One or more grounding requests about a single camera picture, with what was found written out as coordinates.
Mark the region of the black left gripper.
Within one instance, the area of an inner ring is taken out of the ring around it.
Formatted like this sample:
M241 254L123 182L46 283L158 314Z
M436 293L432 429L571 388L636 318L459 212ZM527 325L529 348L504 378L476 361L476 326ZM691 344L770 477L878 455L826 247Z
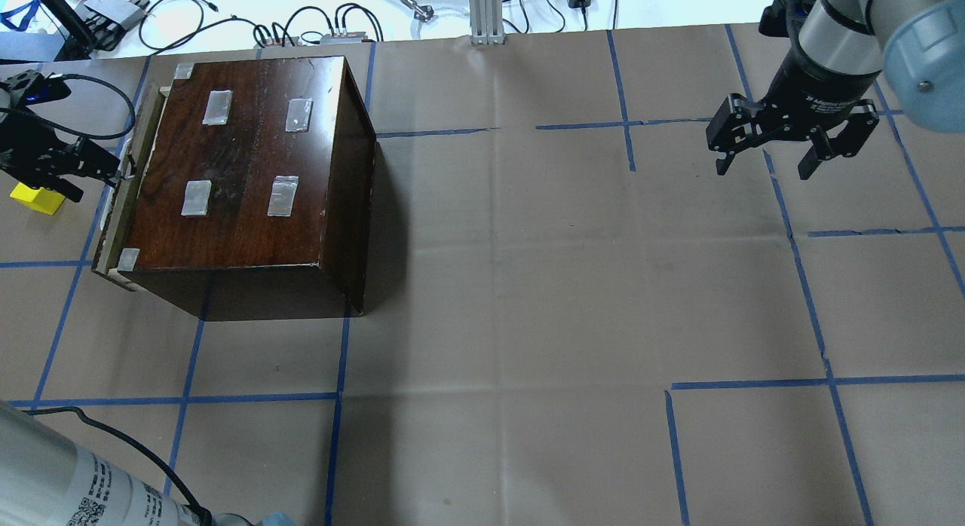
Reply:
M89 138L72 144L61 140L54 130L24 116L5 116L1 124L2 171L31 188L55 191L73 203L84 192L64 173L78 178L114 182L120 159Z

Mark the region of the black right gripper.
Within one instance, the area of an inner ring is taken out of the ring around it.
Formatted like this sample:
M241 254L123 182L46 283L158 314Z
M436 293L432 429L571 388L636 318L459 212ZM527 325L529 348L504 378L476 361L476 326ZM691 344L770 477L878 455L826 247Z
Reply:
M826 161L856 155L878 127L875 104L865 97L877 73L832 72L800 53L786 54L761 100L727 96L706 128L718 176L726 175L738 153L769 141L810 142L800 159L800 180Z

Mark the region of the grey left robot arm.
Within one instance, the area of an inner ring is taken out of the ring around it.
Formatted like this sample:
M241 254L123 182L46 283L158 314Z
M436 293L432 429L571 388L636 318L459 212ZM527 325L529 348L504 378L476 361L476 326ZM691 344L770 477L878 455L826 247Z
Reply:
M124 157L143 165L147 157L140 153L151 148L158 122L154 118L139 121ZM140 175L142 173L136 173L136 179L125 179L121 183L120 194L115 195L120 202L112 202L112 213L107 213L104 225L106 240L101 244L106 246L100 246L94 257L95 271L100 272L101 262L106 262L108 270L103 277L127 288L130 281L121 278L115 268L120 258L121 269L128 269L130 265L124 264L128 259L133 261L133 255L108 252L120 234L117 232L120 226L112 224L112 220L118 222L121 218L113 214L123 212L121 202L133 200ZM2 525L294 525L289 516L280 512L251 523L231 513L211 515L196 498L193 503L179 504L37 420L41 414L63 412L73 413L97 429L109 429L107 433L121 440L127 437L107 424L94 422L79 407L21 410L2 400ZM155 465L164 466L162 470L170 478L176 477L152 451L130 438L124 442L147 455Z

